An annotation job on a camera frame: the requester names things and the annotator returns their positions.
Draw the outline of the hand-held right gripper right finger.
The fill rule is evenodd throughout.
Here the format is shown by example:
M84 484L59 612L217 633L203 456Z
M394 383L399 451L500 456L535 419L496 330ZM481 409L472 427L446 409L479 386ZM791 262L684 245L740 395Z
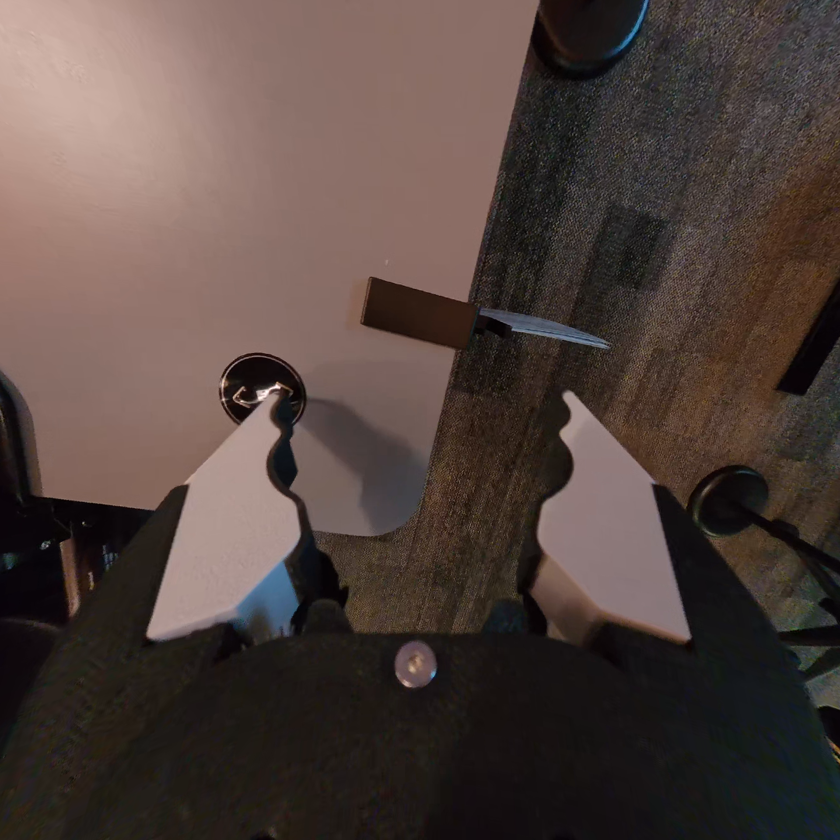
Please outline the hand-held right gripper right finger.
M548 636L585 647L614 624L687 644L654 479L575 394L562 398L570 477L541 505L539 561L527 586Z

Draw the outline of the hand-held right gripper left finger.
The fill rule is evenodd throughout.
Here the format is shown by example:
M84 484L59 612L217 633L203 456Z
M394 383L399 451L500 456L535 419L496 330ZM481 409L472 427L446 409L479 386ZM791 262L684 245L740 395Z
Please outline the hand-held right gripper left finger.
M290 487L297 474L290 396L268 392L186 481L150 641L218 624L253 644L292 634L303 596L288 563L309 527Z

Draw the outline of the black round-base stand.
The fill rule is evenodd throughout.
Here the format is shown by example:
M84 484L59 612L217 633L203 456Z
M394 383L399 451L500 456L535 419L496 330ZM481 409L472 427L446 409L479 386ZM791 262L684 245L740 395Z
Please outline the black round-base stand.
M599 77L630 50L649 8L649 1L541 1L531 48L558 77Z
M769 498L769 485L760 472L745 465L729 465L711 472L698 483L686 509L694 524L708 537L732 537L755 527L804 560L814 561L838 574L838 559L804 541L789 522L764 516Z

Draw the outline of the round desk grommet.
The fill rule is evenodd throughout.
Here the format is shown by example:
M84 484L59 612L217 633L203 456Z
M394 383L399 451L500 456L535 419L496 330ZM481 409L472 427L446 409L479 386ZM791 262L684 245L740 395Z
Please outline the round desk grommet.
M282 392L290 405L292 422L303 416L308 395L297 370L270 353L246 353L231 361L218 383L218 398L235 424L242 424L268 397Z

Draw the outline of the black desk clamp pad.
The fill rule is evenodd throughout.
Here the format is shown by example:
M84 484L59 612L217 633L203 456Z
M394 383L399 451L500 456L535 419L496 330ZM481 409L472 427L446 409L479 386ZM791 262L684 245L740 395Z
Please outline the black desk clamp pad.
M30 508L43 496L35 423L18 388L1 373L2 496Z

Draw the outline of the black floor bar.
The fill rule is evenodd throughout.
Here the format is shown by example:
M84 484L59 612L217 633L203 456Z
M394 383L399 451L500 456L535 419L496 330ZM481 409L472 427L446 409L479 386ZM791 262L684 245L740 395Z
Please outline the black floor bar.
M775 390L794 396L805 395L838 340L839 281L835 283Z

